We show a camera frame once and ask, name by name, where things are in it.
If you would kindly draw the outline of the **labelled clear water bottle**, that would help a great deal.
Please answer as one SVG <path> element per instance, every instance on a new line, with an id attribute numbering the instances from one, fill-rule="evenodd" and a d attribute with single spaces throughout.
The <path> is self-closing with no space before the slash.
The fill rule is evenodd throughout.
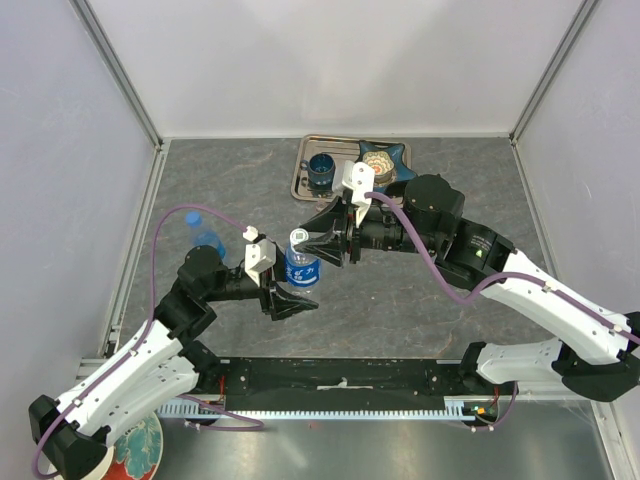
<path id="1" fill-rule="evenodd" d="M 289 244 L 285 252 L 285 277 L 295 294 L 310 296 L 321 277 L 321 261 Z"/>

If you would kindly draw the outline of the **blue tinted plastic bottle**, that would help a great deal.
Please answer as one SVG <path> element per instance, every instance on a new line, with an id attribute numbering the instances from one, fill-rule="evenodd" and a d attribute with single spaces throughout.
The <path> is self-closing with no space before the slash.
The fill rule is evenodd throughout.
<path id="1" fill-rule="evenodd" d="M 212 246 L 222 259 L 226 256 L 226 249 L 217 233 L 202 218 L 202 224 L 196 228 L 190 228 L 187 224 L 190 242 L 193 247 Z"/>

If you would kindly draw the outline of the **blue bottle cap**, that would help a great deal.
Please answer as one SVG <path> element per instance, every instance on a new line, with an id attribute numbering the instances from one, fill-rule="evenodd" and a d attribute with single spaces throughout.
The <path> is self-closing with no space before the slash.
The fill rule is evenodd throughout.
<path id="1" fill-rule="evenodd" d="M 201 214 L 197 211 L 190 211 L 185 216 L 185 223 L 190 228 L 196 228 L 202 224 Z"/>

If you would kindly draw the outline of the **white bottle cap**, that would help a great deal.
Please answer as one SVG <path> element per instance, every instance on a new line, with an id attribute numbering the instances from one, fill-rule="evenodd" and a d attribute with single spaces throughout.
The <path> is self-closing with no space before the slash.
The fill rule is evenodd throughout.
<path id="1" fill-rule="evenodd" d="M 303 228 L 296 228 L 291 231 L 289 242 L 292 246 L 302 244 L 309 240 L 309 232 Z"/>

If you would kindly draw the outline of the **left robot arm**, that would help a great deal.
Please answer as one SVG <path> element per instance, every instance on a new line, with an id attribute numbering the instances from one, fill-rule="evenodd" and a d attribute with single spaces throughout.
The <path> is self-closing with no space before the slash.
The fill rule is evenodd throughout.
<path id="1" fill-rule="evenodd" d="M 228 268 L 212 246 L 191 249 L 170 291 L 128 343 L 65 393 L 31 403 L 35 477 L 45 478 L 39 459 L 46 457 L 56 475 L 83 479 L 148 413 L 183 393 L 215 389 L 220 361 L 197 339 L 217 317 L 212 303 L 256 299 L 274 321 L 318 308 L 280 286 L 285 256 L 273 242 L 251 244 L 248 253 L 255 269 Z"/>

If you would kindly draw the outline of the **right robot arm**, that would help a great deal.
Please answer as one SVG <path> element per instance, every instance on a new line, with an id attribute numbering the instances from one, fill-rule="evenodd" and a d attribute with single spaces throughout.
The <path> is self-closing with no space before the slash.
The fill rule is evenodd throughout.
<path id="1" fill-rule="evenodd" d="M 612 402 L 639 385 L 639 315 L 607 310 L 533 263 L 493 229 L 463 217 L 465 196 L 439 175 L 396 182 L 383 193 L 346 187 L 303 223 L 306 253 L 336 266 L 365 250 L 417 253 L 461 305 L 477 297 L 519 312 L 552 334 L 538 343 L 470 344 L 458 367 L 467 392 L 514 382 L 559 382 Z"/>

